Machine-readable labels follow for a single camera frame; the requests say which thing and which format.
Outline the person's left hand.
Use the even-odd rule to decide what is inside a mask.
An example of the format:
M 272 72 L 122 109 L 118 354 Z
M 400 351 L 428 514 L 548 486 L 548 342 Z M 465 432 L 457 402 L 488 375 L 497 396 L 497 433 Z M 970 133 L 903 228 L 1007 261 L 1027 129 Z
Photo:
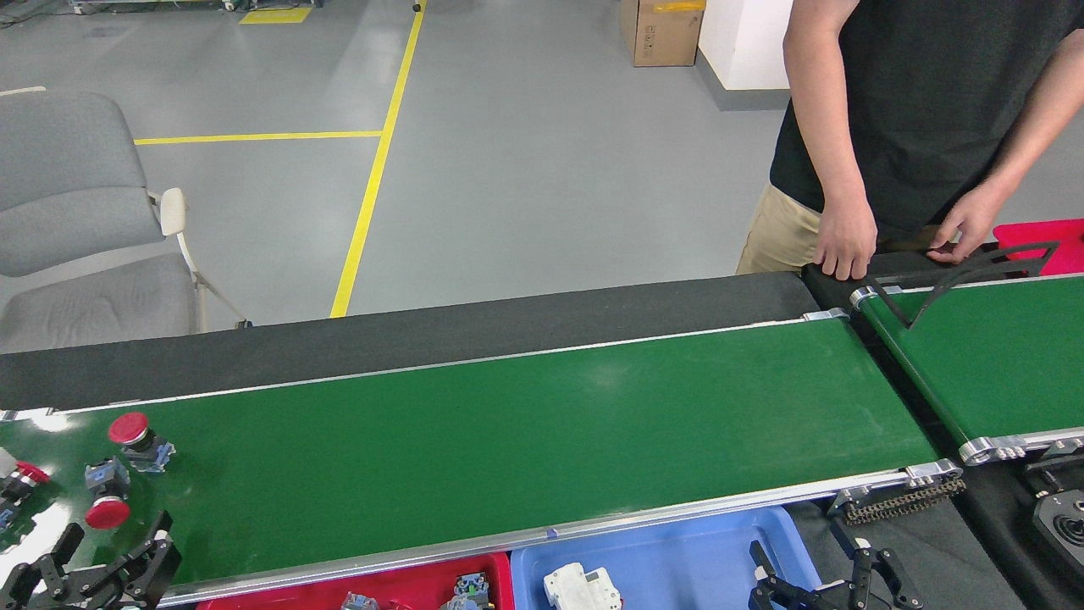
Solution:
M 988 238 L 1008 198 L 1012 185 L 983 182 L 964 194 L 937 229 L 926 255 L 938 263 L 960 265 Z

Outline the person's right hand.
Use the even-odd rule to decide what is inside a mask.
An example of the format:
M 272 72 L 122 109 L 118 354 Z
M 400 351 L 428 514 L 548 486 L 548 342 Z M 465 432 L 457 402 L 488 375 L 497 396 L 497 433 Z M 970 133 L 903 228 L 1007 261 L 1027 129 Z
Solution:
M 877 248 L 877 225 L 864 198 L 831 198 L 821 213 L 813 262 L 835 280 L 864 280 Z

